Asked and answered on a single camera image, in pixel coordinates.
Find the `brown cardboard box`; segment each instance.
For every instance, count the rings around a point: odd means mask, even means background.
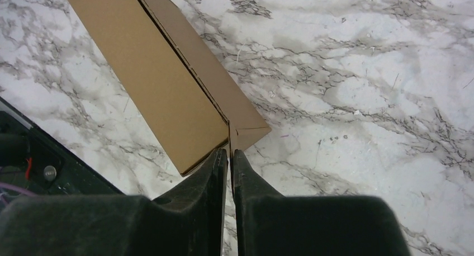
[[[170,0],[68,1],[181,175],[270,132]]]

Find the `wire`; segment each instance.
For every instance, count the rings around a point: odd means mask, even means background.
[[[33,192],[31,192],[27,189],[24,189],[24,188],[21,188],[21,187],[12,185],[12,184],[4,183],[4,182],[0,182],[0,188],[15,191],[15,192],[21,193],[25,196],[36,196],[35,193],[33,193]]]
[[[5,199],[5,197],[3,197],[4,194],[5,194],[5,192],[0,193],[0,201],[2,201],[2,203],[5,206],[8,206],[8,201]]]
[[[7,191],[5,191],[4,189],[1,189],[1,188],[0,188],[0,192],[1,192],[4,196],[6,196],[6,197],[8,197],[8,198],[17,198],[18,196],[22,196],[22,195],[23,195],[23,194],[21,194],[21,193],[18,193],[17,195],[14,195],[14,196],[13,196],[13,195],[11,195],[10,193],[8,193]]]
[[[28,168],[26,169],[25,171],[25,178],[27,181],[30,180],[30,171],[31,171],[31,166],[33,166],[33,158],[28,158],[26,159],[26,161],[28,162]]]

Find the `marble floor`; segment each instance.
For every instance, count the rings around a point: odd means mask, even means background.
[[[172,1],[273,128],[246,151],[272,186],[380,196],[413,255],[474,255],[473,0]],[[182,180],[66,0],[0,13],[1,97],[125,193]]]

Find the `red wire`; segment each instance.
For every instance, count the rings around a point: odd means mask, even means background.
[[[25,178],[27,181],[30,180],[30,171],[31,171],[31,166],[32,166],[32,161],[33,161],[33,158],[28,158],[26,159],[26,161],[28,162],[28,168],[26,169],[26,172],[25,172]]]

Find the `gray marble vein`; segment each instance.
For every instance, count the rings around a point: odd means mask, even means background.
[[[246,151],[272,186],[380,196],[413,255],[474,254],[474,0],[172,1],[272,126]],[[126,193],[182,180],[66,0],[0,11],[0,96]]]

